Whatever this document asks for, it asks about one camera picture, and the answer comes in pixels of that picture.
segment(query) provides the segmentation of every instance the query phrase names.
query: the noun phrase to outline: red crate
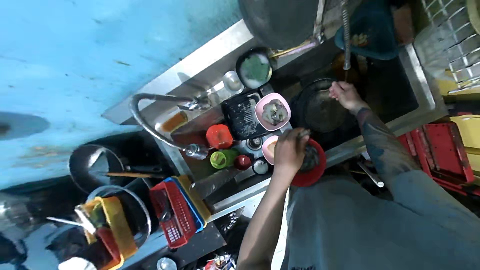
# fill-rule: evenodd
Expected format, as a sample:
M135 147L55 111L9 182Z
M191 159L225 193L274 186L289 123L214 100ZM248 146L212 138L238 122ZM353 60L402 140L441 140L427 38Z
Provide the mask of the red crate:
M179 248L186 244L195 234L197 230L195 221L183 194L173 181L163 181L150 189L150 199L158 218L160 218L165 208L165 195L161 192L162 190L167 192L174 215L169 221L159 221L159 223L167 238L168 246L170 248Z

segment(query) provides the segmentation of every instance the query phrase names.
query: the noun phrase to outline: black tray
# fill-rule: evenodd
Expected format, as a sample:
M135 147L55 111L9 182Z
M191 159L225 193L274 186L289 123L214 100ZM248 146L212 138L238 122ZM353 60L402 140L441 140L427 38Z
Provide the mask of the black tray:
M255 105L262 97L260 91L252 90L222 103L222 111L234 139L253 139L270 133L255 116Z

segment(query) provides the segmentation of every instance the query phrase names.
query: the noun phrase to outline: blue wall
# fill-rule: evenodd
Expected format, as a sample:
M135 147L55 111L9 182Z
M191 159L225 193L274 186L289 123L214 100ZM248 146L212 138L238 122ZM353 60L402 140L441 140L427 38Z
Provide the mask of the blue wall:
M76 146L131 131L100 114L241 18L237 0L24 0L0 10L0 112L48 123L9 138L37 123L0 113L11 125L0 131L0 189L66 175Z

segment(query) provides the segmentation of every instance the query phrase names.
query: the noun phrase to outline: kitchen counter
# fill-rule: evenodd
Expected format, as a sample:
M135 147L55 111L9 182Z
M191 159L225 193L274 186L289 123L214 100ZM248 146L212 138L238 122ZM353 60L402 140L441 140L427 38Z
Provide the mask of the kitchen counter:
M223 82L221 82L223 74L234 69L235 62L241 54L257 46L259 46L258 41L251 36L245 23L239 21L152 82L145 85L139 92L180 96L198 96L204 91L208 93L224 93ZM322 47L320 46L314 49L321 50ZM274 68L278 70L299 56L300 55L282 57L274 64ZM401 135L422 124L435 121L445 116L447 111L436 84L423 71L413 45L409 44L400 48L398 59L405 72L415 101L418 104L416 109L386 123L394 134ZM231 95L221 94L218 96L220 97L218 102L222 102ZM129 98L108 109L103 116L115 123L135 124L128 110L128 101ZM143 100L139 104L139 107L146 120L149 121L152 126L156 126L159 124L158 119L161 119L162 116L176 107L176 104L164 101L151 102ZM199 116L199 113L188 113L189 120ZM172 167L174 167L178 173L189 174L190 170L176 148L168 147L160 141L157 141L157 144L162 152L171 158L170 164L172 164ZM357 136L327 150L327 166L330 167L338 164L365 150L366 147L363 138ZM263 180L245 187L232 196L209 204L209 207L213 210L211 220L221 217L263 196L269 181L270 179Z

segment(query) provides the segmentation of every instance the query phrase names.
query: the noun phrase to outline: person's arm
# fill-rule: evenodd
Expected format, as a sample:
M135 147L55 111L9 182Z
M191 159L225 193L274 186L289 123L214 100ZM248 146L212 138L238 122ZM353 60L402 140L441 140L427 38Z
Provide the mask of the person's arm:
M285 131L278 139L273 176L243 237L238 270L270 269L280 235L285 195L305 157L309 137L298 138L303 130Z
M395 135L361 100L353 85L338 82L330 97L357 116L367 151L394 201L470 239L480 220L420 170Z
M370 158L387 185L400 173L420 169L396 136L360 98L353 85L332 83L330 97L357 117Z

